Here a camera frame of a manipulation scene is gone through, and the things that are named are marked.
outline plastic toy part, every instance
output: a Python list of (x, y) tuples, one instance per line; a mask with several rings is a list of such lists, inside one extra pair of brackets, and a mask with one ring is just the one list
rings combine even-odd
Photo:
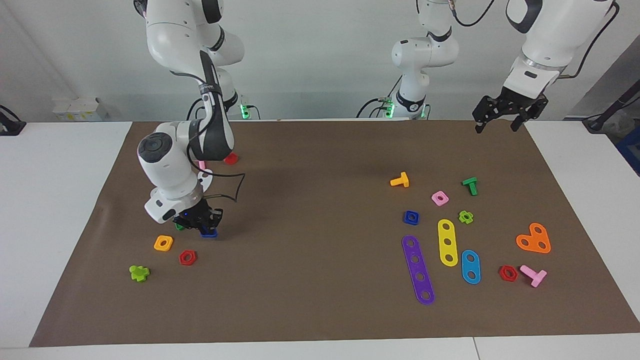
[(211, 233), (211, 234), (202, 234), (202, 233), (200, 233), (200, 236), (205, 238), (205, 239), (217, 238), (218, 237), (218, 229), (213, 229), (213, 233)]
[(531, 281), (531, 286), (533, 286), (534, 288), (537, 288), (538, 285), (540, 285), (540, 283), (542, 282), (542, 279), (547, 276), (546, 271), (540, 270), (540, 272), (535, 272), (534, 270), (531, 270), (531, 268), (527, 265), (522, 265), (520, 267), (520, 271), (533, 280)]
[(474, 215), (466, 210), (460, 211), (459, 215), (460, 217), (458, 218), (458, 220), (460, 220), (460, 222), (463, 224), (469, 225), (474, 221)]
[(476, 179), (475, 177), (470, 177), (467, 180), (464, 180), (462, 182), (462, 185), (469, 187), (469, 192), (471, 193), (471, 196), (476, 196), (478, 194), (478, 190), (476, 188), (477, 182), (478, 182), (478, 179)]
[(238, 155), (232, 152), (231, 154), (227, 155), (227, 157), (223, 161), (227, 165), (235, 165), (238, 162)]
[(431, 196), (431, 200), (433, 200), (437, 206), (443, 206), (449, 202), (449, 197), (444, 192), (436, 192)]
[(149, 274), (151, 273), (148, 268), (136, 265), (131, 265), (129, 267), (129, 272), (131, 273), (131, 280), (135, 280), (138, 282), (147, 281), (147, 276), (149, 276)]
[(158, 251), (169, 251), (171, 250), (171, 245), (173, 245), (173, 238), (171, 236), (160, 235), (156, 239), (154, 249)]
[(548, 254), (551, 251), (551, 241), (545, 227), (534, 222), (529, 226), (529, 231), (531, 235), (523, 234), (516, 237), (518, 247), (526, 251)]
[(415, 211), (407, 210), (404, 212), (404, 222), (406, 224), (416, 226), (420, 223), (420, 214)]
[(456, 228), (450, 220), (445, 218), (438, 222), (438, 244), (440, 261), (447, 266), (456, 266), (458, 264)]
[(180, 254), (180, 264), (191, 266), (196, 262), (198, 256), (196, 256), (196, 252), (193, 250), (185, 250)]
[(405, 236), (402, 239), (402, 248), (406, 258), (406, 265), (409, 266), (415, 298), (422, 305), (432, 304), (436, 296), (433, 292), (429, 272), (427, 272), (427, 265), (424, 263), (424, 258), (420, 251), (418, 239), (411, 235)]
[(406, 172), (401, 172), (400, 177), (397, 179), (391, 180), (391, 186), (403, 185), (405, 188), (409, 187), (409, 178), (406, 175)]
[(511, 265), (502, 265), (500, 267), (500, 277), (502, 280), (514, 282), (518, 279), (518, 272), (516, 268)]
[(473, 250), (462, 252), (462, 278), (471, 285), (477, 285), (482, 279), (480, 257)]

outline pink piece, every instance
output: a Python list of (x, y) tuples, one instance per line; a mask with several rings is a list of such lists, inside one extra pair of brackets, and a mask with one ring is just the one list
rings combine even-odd
[(433, 200), (437, 206), (443, 206), (449, 202), (449, 197), (444, 192), (436, 192), (431, 196), (431, 200)]
[(538, 285), (540, 285), (540, 283), (542, 282), (542, 279), (544, 279), (545, 276), (547, 276), (546, 271), (540, 270), (540, 272), (535, 272), (534, 270), (531, 270), (531, 268), (528, 267), (527, 265), (522, 265), (520, 267), (520, 271), (533, 280), (531, 282), (531, 286), (533, 286), (534, 288), (537, 288)]

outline table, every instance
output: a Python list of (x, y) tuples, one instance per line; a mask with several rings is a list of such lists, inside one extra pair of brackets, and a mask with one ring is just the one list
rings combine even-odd
[[(26, 348), (130, 125), (30, 124), (0, 141), (0, 358), (635, 359), (640, 353), (640, 334)], [(590, 135), (577, 122), (527, 128), (638, 317), (640, 236), (632, 217), (640, 212), (640, 179), (604, 135)]]

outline purple bar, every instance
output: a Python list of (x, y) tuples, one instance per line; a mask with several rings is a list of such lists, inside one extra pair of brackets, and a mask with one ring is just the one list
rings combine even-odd
[(436, 299), (431, 287), (431, 279), (420, 252), (420, 243), (415, 236), (407, 235), (402, 239), (402, 248), (406, 264), (409, 266), (415, 298), (423, 305), (430, 305)]

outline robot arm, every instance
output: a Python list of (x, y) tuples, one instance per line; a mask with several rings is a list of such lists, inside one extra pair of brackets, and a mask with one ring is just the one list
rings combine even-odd
[(473, 111), (476, 131), (503, 115), (518, 115), (511, 128), (540, 116), (548, 103), (544, 96), (594, 32), (613, 0), (509, 0), (511, 25), (527, 35), (520, 56), (511, 67), (500, 95), (486, 95)]
[[(211, 58), (229, 65), (242, 59), (244, 47), (235, 35), (225, 35), (217, 25), (222, 0), (134, 0), (134, 5), (146, 18), (152, 57), (172, 74), (193, 78), (205, 108), (204, 119), (160, 124), (140, 142), (138, 159), (157, 186), (145, 209), (156, 222), (172, 220), (211, 236), (222, 210), (211, 209), (203, 198), (212, 177), (197, 176), (190, 157), (223, 160), (234, 147), (223, 100), (230, 90), (222, 89)], [(221, 73), (226, 78), (222, 85), (233, 89), (228, 73)]]
[(402, 70), (402, 83), (393, 94), (394, 116), (417, 118), (427, 96), (428, 67), (452, 64), (458, 57), (458, 41), (451, 35), (451, 11), (447, 0), (420, 0), (419, 19), (427, 37), (398, 41), (392, 50), (394, 65)]

